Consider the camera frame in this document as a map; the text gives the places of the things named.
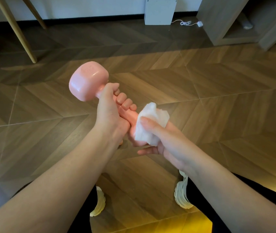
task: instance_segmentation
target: white wall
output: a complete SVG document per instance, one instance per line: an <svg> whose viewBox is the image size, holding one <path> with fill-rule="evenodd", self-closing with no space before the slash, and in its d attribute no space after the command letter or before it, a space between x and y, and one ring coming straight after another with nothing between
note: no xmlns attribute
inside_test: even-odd
<svg viewBox="0 0 276 233"><path fill-rule="evenodd" d="M35 19L22 0L6 0L16 20ZM143 14L145 0L31 0L43 19ZM202 0L178 0L175 11L197 11ZM0 10L0 21L6 21Z"/></svg>

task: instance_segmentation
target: white tissue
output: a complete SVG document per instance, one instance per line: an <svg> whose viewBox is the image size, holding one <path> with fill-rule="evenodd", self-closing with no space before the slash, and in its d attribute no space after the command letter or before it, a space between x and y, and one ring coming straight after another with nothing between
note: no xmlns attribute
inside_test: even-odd
<svg viewBox="0 0 276 233"><path fill-rule="evenodd" d="M147 117L156 121L162 127L166 127L169 120L169 114L166 110L156 109L156 104L154 102L148 103L143 110L139 113L137 123L136 123L136 141L145 141L150 145L157 146L159 143L159 138L154 134L147 132L140 123L140 117Z"/></svg>

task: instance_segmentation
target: white box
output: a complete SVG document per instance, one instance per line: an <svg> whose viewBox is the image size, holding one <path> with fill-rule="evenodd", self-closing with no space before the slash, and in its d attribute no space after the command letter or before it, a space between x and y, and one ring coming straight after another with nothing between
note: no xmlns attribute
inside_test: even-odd
<svg viewBox="0 0 276 233"><path fill-rule="evenodd" d="M177 0L145 0L145 25L170 25Z"/></svg>

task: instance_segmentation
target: forearm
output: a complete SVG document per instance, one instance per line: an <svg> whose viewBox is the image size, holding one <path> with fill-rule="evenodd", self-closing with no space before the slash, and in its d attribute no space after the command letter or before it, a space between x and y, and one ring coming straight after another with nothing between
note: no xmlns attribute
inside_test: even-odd
<svg viewBox="0 0 276 233"><path fill-rule="evenodd" d="M276 205L188 144L185 172L232 232L276 232Z"/></svg>
<svg viewBox="0 0 276 233"><path fill-rule="evenodd" d="M0 208L0 232L67 232L117 142L93 128L71 153Z"/></svg>

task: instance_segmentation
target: herringbone floor pattern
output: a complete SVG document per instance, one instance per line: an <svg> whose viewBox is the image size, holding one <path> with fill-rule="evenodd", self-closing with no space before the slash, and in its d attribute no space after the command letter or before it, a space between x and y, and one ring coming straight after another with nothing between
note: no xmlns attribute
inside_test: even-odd
<svg viewBox="0 0 276 233"><path fill-rule="evenodd" d="M35 65L9 29L0 31L0 206L94 125L98 101L78 101L68 89L88 61L102 64L138 111L156 102L208 155L276 191L276 45L213 47L196 26L143 20L23 32ZM99 178L107 205L91 219L93 232L211 232L196 208L175 203L178 170L137 150L125 138Z"/></svg>

